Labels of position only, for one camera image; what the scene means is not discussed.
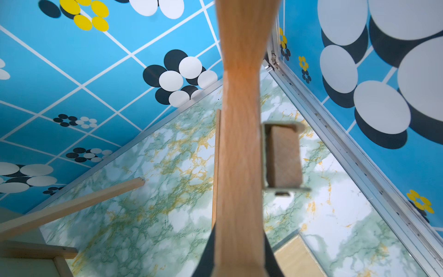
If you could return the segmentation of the wooden easel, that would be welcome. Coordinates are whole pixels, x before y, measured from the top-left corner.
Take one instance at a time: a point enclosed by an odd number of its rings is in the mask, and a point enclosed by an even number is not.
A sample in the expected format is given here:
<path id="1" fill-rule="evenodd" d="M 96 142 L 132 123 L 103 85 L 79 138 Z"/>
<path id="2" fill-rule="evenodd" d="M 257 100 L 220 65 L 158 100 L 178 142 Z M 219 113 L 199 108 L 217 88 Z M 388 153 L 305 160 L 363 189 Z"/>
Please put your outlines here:
<path id="1" fill-rule="evenodd" d="M 260 68 L 279 1 L 217 1 L 224 63 L 215 277 L 265 277 Z"/>
<path id="2" fill-rule="evenodd" d="M 71 277 L 73 274 L 66 262 L 78 255 L 78 250 L 71 247 L 59 247 L 54 245 L 35 244 L 29 242 L 11 241 L 10 239 L 20 234 L 27 233 L 42 225 L 48 224 L 72 213 L 97 205 L 145 184 L 138 177 L 123 182 L 104 190 L 90 193 L 78 199 L 45 208 L 22 217 L 1 223 L 1 257 L 8 259 L 46 259 L 51 260 L 61 277 Z"/>

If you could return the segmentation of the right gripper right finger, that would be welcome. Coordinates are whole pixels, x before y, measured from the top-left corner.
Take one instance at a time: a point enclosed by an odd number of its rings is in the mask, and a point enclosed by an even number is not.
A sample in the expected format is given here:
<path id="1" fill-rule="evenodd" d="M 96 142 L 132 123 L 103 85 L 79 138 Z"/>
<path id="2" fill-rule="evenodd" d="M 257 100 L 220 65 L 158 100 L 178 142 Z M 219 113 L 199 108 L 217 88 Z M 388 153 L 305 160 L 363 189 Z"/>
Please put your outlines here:
<path id="1" fill-rule="evenodd" d="M 264 234 L 264 245 L 265 245 L 265 269 L 270 277 L 284 277 L 282 270 L 276 260 L 274 252 L 271 245 L 267 239 L 266 234 Z"/>

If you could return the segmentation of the plywood board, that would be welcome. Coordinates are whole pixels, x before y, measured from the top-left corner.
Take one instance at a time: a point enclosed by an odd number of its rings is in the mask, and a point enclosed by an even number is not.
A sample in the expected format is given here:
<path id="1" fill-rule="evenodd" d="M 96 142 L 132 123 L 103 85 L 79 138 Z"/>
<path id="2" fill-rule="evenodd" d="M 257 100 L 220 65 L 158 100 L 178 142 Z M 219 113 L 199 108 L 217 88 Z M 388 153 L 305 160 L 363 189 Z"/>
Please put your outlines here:
<path id="1" fill-rule="evenodd" d="M 275 252 L 285 277 L 326 277 L 326 273 L 300 235 L 289 239 Z"/>

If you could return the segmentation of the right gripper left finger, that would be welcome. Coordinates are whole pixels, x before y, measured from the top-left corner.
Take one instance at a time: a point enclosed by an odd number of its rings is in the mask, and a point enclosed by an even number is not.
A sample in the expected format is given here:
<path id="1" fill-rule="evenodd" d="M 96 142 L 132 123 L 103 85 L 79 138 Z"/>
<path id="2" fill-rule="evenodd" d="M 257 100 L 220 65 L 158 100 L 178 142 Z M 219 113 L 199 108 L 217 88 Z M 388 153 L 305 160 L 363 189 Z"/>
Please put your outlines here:
<path id="1" fill-rule="evenodd" d="M 192 277 L 210 277 L 212 275 L 214 267 L 215 232 L 216 226 L 212 228 L 211 235 Z"/>

